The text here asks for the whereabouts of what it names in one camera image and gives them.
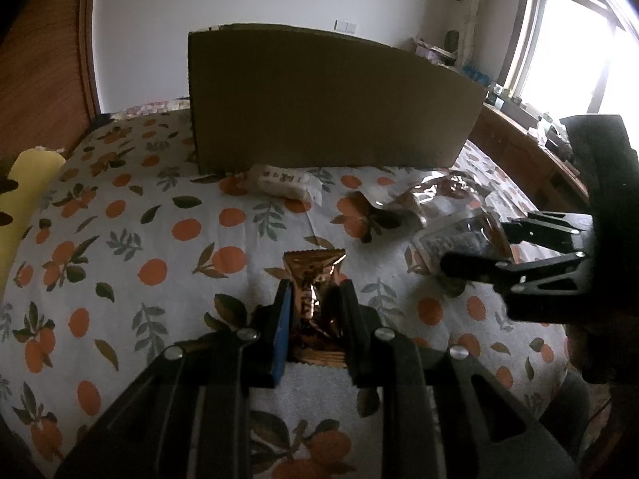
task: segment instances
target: pillow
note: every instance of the pillow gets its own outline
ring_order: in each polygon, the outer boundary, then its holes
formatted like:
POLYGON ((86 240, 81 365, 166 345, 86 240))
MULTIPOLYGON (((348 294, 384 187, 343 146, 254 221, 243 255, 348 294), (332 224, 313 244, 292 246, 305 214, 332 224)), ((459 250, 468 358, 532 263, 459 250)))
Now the pillow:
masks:
POLYGON ((38 199, 64 164, 65 158, 55 151, 28 149, 20 153, 9 171, 8 177, 18 182, 18 188, 0 195, 0 211, 14 219, 0 227, 0 296, 38 199))

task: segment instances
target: bedsheet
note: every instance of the bedsheet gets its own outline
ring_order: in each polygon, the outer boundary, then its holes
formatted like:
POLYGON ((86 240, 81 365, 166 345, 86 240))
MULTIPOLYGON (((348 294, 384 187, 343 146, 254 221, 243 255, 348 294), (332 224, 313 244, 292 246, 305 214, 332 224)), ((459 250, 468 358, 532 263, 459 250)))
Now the bedsheet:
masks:
MULTIPOLYGON (((428 275, 410 225, 378 223, 355 194, 405 168, 312 168, 322 206, 197 173, 189 110, 118 121, 85 139, 42 197, 0 309, 0 412, 36 465, 60 461, 173 341, 247 324, 289 250, 343 247, 359 299, 416 344, 464 345, 539 416, 566 369, 560 326, 512 323, 490 286, 428 275)), ((534 206, 471 142, 456 168, 513 218, 534 206)), ((525 260, 551 255, 515 247, 525 260)), ((346 370, 287 364, 251 399, 259 477, 375 477, 381 411, 346 370)))

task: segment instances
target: bolt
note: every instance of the bolt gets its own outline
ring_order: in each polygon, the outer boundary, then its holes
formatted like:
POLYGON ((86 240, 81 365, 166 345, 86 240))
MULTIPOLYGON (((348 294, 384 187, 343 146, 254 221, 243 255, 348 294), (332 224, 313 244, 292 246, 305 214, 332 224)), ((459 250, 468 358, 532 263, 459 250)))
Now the bolt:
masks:
POLYGON ((395 332, 391 328, 377 328, 375 338, 382 342, 390 342, 395 338, 395 332))
POLYGON ((170 345, 162 354, 166 360, 179 360, 184 356, 184 350, 179 345, 170 345))
POLYGON ((464 360, 468 356, 468 350, 462 345, 451 345, 448 354, 455 360, 464 360))
POLYGON ((257 340, 260 337, 260 334, 252 328, 242 328, 238 329, 237 336, 244 342, 250 342, 252 340, 257 340))

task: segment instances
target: wooden door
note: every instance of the wooden door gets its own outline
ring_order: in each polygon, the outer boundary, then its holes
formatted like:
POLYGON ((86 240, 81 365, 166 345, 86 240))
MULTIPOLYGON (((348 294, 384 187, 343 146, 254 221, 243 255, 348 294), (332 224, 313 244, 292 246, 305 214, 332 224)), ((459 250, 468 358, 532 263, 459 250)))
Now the wooden door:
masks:
POLYGON ((0 154, 72 148, 98 109, 93 0, 29 0, 0 43, 0 154))

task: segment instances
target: brown cardboard panel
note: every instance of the brown cardboard panel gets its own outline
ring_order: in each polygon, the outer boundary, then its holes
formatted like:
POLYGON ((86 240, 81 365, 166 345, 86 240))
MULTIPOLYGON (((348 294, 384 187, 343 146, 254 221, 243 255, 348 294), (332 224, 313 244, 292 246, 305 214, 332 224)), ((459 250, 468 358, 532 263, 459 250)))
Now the brown cardboard panel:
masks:
POLYGON ((189 35, 200 172, 451 166, 486 90, 373 41, 279 25, 189 35))

